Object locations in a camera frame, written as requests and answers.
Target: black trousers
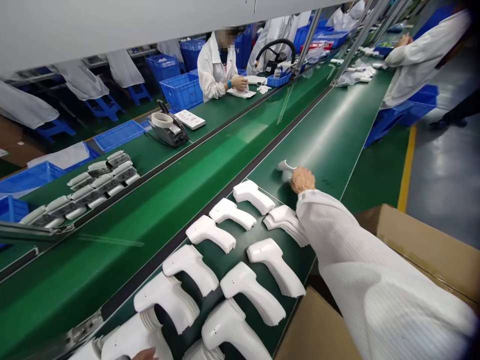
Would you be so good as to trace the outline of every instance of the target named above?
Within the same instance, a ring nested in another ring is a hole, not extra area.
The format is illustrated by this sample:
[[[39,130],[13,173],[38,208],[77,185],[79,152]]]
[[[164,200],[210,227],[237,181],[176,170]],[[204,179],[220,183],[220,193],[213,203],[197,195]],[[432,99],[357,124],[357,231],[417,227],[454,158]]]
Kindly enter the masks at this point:
[[[480,113],[480,88],[472,92],[461,103],[443,116],[449,123]]]

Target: white lab coat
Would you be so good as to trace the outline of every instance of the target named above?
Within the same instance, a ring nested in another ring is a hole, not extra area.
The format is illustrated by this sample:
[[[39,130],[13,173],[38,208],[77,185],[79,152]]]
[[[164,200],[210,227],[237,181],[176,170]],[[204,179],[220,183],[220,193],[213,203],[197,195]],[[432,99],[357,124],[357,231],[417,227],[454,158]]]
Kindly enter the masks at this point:
[[[275,54],[269,50],[263,52],[262,56],[258,60],[258,66],[255,68],[256,57],[259,54],[260,50],[269,42],[277,39],[288,39],[291,36],[291,29],[294,23],[294,18],[298,16],[281,16],[265,22],[265,27],[260,33],[253,49],[248,58],[248,63],[246,65],[246,74],[247,75],[257,75],[264,71],[264,65],[268,61],[275,59]],[[291,50],[285,44],[277,44],[270,47],[273,51],[277,53],[283,53],[285,56],[291,53]]]
[[[232,44],[228,48],[225,69],[220,60],[219,45],[215,32],[212,32],[210,39],[202,46],[198,55],[197,70],[200,88],[203,92],[203,102],[222,97],[226,93],[224,83],[239,76],[235,45]]]
[[[0,114],[30,129],[59,117],[59,112],[42,99],[0,81]]]
[[[162,54],[176,58],[179,63],[184,63],[182,51],[180,50],[179,41],[177,39],[157,42],[156,44],[158,46],[158,51],[160,51]]]
[[[106,58],[111,76],[120,87],[128,88],[145,82],[126,49],[111,51],[106,54]]]
[[[95,76],[80,59],[54,65],[66,81],[66,86],[82,101],[101,98],[110,93],[104,82]]]
[[[360,227],[332,196],[306,190],[296,214],[363,360],[462,358],[477,321],[466,303]]]
[[[435,66],[455,46],[471,23],[462,10],[420,36],[413,43],[394,48],[385,65],[398,67],[381,109],[393,108],[418,92],[438,72]]]

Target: cardboard box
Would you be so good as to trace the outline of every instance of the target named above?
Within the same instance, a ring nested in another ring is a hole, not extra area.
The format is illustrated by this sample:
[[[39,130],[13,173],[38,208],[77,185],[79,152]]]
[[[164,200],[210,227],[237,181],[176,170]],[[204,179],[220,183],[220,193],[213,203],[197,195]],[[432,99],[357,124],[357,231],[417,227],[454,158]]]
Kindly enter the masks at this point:
[[[275,360],[362,360],[344,318],[307,287]]]
[[[22,168],[26,167],[29,161],[45,154],[36,141],[25,135],[13,143],[0,146],[0,159]]]
[[[479,313],[480,251],[387,204],[355,217],[435,284]]]
[[[0,115],[0,147],[19,141],[22,135],[21,126]]]

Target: blue stool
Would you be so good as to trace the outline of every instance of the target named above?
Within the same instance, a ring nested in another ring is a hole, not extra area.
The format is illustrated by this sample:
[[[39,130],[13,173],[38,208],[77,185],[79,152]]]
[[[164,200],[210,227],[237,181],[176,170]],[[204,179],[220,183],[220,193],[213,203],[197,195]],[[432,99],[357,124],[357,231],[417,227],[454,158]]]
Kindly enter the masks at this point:
[[[59,133],[67,133],[70,136],[74,136],[76,134],[75,130],[68,126],[65,120],[62,120],[60,118],[56,118],[53,121],[43,124],[42,126],[37,127],[35,130],[37,133],[47,139],[48,142],[51,144],[54,143],[53,139],[51,138],[52,135]]]
[[[101,97],[94,100],[85,100],[86,105],[90,108],[93,115],[96,116],[98,121],[100,121],[100,117],[110,118],[112,121],[117,121],[119,118],[117,117],[117,111],[121,110],[125,112],[120,105],[114,100],[110,94],[107,95],[110,99],[110,104],[107,104]],[[97,105],[90,105],[89,102],[96,101]]]
[[[130,93],[130,98],[133,100],[133,102],[138,106],[140,105],[140,99],[143,98],[148,98],[150,101],[152,101],[152,97],[150,96],[149,92],[145,88],[145,85],[143,84],[138,84],[140,86],[140,92],[135,92],[134,87],[137,85],[132,85],[128,87],[128,92]]]

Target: workbench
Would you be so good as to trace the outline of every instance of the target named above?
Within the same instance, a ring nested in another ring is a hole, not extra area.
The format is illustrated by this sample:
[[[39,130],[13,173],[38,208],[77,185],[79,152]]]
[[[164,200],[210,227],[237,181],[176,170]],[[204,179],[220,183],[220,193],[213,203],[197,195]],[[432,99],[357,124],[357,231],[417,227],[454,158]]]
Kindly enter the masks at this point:
[[[185,226],[211,208],[214,199],[231,198],[231,187],[243,179],[257,183],[277,205],[284,203],[295,209],[295,194],[275,170],[281,160],[308,167],[319,190],[341,199],[394,72],[379,71],[370,83],[326,92],[337,69],[327,64],[302,74],[1,283],[0,292],[8,296],[0,298],[0,322],[9,331],[2,336],[0,357],[51,340],[100,308],[105,323],[99,334],[122,324],[135,313],[133,294],[142,281],[161,271],[162,260],[187,242]],[[226,95],[195,108],[192,112],[207,125],[189,131],[191,141],[198,141],[248,109],[259,96],[244,100]],[[132,157],[140,175],[182,151],[145,135],[120,149]],[[69,173],[68,179],[84,170]],[[23,199],[33,206],[45,204],[70,192],[66,182],[66,178],[57,179]],[[244,261],[257,274],[257,281],[280,301],[287,317],[278,326],[267,327],[246,297],[235,296],[246,321],[273,355],[298,300],[282,296],[267,267],[250,264],[245,249],[273,238],[282,248],[284,260],[304,283],[315,253],[310,247],[300,248],[281,229],[267,231],[249,203],[239,203],[238,207],[254,215],[257,224],[248,232],[230,220],[219,224],[236,238],[234,250],[225,255],[208,240],[195,247],[219,280]],[[181,336],[159,310],[162,332],[174,358],[179,359],[199,338],[205,318],[223,295],[218,288],[201,298],[188,276],[181,273],[176,277],[200,307],[199,318]],[[228,344],[221,348],[228,359],[239,355]]]

